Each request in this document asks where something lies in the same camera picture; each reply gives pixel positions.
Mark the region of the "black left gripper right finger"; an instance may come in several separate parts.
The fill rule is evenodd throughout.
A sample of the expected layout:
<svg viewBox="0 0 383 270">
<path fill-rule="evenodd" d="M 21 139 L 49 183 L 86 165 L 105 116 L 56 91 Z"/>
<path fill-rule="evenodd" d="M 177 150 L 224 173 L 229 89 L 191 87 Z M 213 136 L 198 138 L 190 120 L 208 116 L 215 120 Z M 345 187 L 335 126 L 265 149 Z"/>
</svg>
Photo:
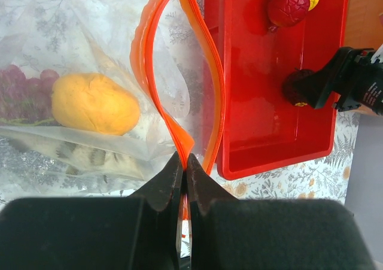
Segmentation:
<svg viewBox="0 0 383 270">
<path fill-rule="evenodd" d="M 190 155 L 192 269 L 373 269 L 354 220 L 328 199 L 237 199 Z"/>
</svg>

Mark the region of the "clear zip top bag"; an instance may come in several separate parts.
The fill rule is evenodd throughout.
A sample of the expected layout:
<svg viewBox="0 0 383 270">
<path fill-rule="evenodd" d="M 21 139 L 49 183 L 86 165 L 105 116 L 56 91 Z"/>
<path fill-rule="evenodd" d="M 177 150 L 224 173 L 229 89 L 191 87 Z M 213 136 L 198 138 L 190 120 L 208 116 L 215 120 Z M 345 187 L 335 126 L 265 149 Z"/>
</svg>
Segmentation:
<svg viewBox="0 0 383 270">
<path fill-rule="evenodd" d="M 1 0 L 1 204 L 211 172 L 224 109 L 198 0 Z"/>
</svg>

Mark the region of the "dark purple passion fruit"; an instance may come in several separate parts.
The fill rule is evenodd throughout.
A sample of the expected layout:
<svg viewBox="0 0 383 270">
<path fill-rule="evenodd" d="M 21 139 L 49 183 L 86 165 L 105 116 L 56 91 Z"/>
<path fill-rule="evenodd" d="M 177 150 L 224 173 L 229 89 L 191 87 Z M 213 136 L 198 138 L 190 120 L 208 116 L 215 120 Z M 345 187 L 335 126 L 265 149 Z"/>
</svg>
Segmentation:
<svg viewBox="0 0 383 270">
<path fill-rule="evenodd" d="M 305 107 L 308 105 L 307 100 L 300 94 L 294 86 L 294 83 L 300 81 L 314 73 L 310 69 L 295 69 L 283 82 L 282 94 L 284 98 L 295 107 Z"/>
</svg>

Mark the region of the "grey plastic fish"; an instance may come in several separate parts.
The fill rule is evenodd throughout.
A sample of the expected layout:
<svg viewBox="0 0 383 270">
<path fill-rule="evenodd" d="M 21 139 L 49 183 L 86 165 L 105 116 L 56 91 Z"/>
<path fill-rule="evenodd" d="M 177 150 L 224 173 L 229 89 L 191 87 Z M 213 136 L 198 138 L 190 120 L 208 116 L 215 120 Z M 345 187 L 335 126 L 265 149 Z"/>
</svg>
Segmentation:
<svg viewBox="0 0 383 270">
<path fill-rule="evenodd" d="M 21 153 L 36 151 L 68 164 L 66 169 L 68 175 L 100 172 L 124 175 L 139 181 L 150 179 L 150 166 L 127 154 L 7 128 L 1 128 L 1 136 L 8 138 L 9 144 Z"/>
</svg>

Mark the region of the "red grape bunch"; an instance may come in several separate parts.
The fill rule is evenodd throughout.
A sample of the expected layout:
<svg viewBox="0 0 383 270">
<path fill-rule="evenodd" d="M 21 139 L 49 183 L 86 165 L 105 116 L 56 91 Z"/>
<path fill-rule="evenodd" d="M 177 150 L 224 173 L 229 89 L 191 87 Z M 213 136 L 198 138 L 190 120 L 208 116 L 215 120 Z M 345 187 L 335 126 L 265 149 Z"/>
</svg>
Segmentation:
<svg viewBox="0 0 383 270">
<path fill-rule="evenodd" d="M 31 78 L 15 65 L 1 69 L 1 125 L 57 126 L 51 112 L 51 94 L 58 78 L 52 69 Z"/>
</svg>

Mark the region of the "red fruit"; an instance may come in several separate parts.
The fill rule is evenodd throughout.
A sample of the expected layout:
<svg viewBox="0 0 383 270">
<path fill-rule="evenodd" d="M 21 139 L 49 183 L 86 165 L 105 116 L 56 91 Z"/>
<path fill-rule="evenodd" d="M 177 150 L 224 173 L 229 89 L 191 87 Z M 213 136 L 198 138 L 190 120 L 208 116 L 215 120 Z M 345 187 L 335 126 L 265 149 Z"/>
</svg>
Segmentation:
<svg viewBox="0 0 383 270">
<path fill-rule="evenodd" d="M 310 0 L 270 0 L 267 6 L 269 29 L 295 26 L 306 17 L 310 3 Z"/>
</svg>

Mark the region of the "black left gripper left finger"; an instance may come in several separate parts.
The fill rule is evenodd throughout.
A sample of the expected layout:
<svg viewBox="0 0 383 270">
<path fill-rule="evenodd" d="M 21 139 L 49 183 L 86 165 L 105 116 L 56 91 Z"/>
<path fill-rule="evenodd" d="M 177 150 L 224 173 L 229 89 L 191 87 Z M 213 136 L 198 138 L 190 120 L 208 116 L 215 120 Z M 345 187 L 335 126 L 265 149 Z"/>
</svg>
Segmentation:
<svg viewBox="0 0 383 270">
<path fill-rule="evenodd" d="M 1 211 L 2 269 L 178 269 L 183 167 L 133 194 L 20 198 Z"/>
</svg>

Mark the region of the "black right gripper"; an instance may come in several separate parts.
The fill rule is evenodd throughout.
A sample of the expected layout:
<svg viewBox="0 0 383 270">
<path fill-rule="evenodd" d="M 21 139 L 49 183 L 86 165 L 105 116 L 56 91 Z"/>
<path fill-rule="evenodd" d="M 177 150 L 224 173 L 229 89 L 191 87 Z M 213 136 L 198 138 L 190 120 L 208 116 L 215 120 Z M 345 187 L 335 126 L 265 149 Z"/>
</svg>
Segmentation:
<svg viewBox="0 0 383 270">
<path fill-rule="evenodd" d="M 332 92 L 339 95 L 338 112 L 364 107 L 382 114 L 382 47 L 341 47 L 318 71 L 294 83 L 313 109 L 325 106 Z"/>
</svg>

